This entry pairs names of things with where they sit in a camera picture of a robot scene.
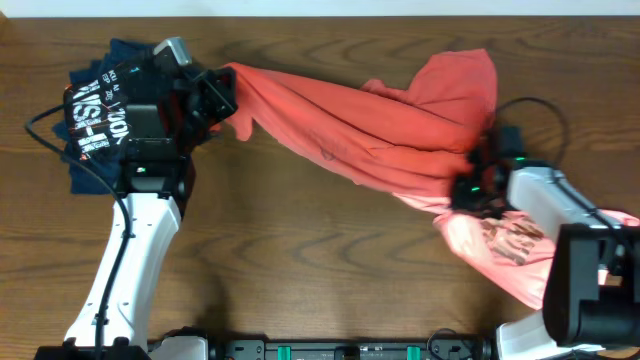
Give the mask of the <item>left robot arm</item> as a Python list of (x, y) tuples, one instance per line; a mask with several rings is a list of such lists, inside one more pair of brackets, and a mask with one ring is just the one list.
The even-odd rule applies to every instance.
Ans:
[(121, 65), (69, 87), (61, 106), (69, 161), (114, 199), (93, 285), (58, 346), (39, 359), (212, 359), (207, 335), (183, 327), (151, 342), (148, 323), (167, 250), (195, 180), (193, 149), (237, 108), (230, 68)]

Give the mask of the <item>red-orange t-shirt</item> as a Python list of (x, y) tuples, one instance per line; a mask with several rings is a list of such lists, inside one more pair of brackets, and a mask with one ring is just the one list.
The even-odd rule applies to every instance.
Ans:
[(405, 90), (371, 79), (355, 89), (231, 64), (238, 140), (260, 126), (296, 154), (354, 183), (432, 206), (471, 173), (492, 127), (497, 73), (484, 49), (433, 55)]

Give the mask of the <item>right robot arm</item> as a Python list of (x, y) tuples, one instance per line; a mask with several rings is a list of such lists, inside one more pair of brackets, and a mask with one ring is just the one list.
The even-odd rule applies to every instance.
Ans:
[(639, 344), (639, 230), (596, 208), (565, 175), (524, 150), (520, 130), (484, 135), (456, 178), (452, 205), (497, 218), (525, 212), (555, 244), (541, 310), (496, 333), (498, 359), (594, 359)]

